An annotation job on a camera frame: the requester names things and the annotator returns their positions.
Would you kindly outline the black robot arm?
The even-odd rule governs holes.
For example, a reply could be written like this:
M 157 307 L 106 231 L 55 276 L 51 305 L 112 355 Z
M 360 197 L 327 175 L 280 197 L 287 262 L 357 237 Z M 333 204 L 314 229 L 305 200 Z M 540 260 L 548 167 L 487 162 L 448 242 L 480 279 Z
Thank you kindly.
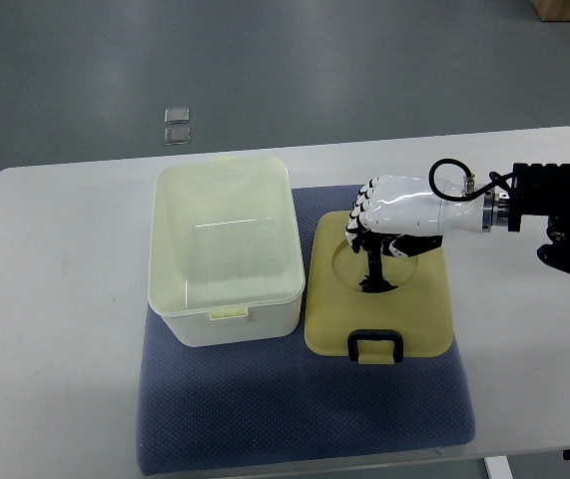
M 444 165 L 458 167 L 463 173 L 461 194 L 453 196 L 436 185 L 435 173 Z M 441 159 L 428 172 L 432 192 L 449 204 L 480 201 L 479 218 L 474 222 L 484 233 L 493 227 L 506 227 L 518 233 L 525 216 L 545 217 L 549 243 L 537 250 L 546 265 L 570 274 L 570 164 L 516 163 L 506 175 L 489 174 L 490 182 L 475 187 L 471 170 L 456 159 Z

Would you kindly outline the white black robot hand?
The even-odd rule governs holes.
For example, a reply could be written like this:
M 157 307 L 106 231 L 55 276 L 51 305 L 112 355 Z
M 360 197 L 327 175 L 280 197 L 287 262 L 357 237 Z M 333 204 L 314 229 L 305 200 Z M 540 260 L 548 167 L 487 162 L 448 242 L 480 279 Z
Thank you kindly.
M 450 201 L 436 195 L 427 178 L 383 175 L 358 192 L 345 237 L 351 249 L 378 250 L 391 257 L 413 257 L 437 249 L 445 233 L 462 230 L 488 233 L 484 197 L 462 196 L 462 187 L 437 179 Z

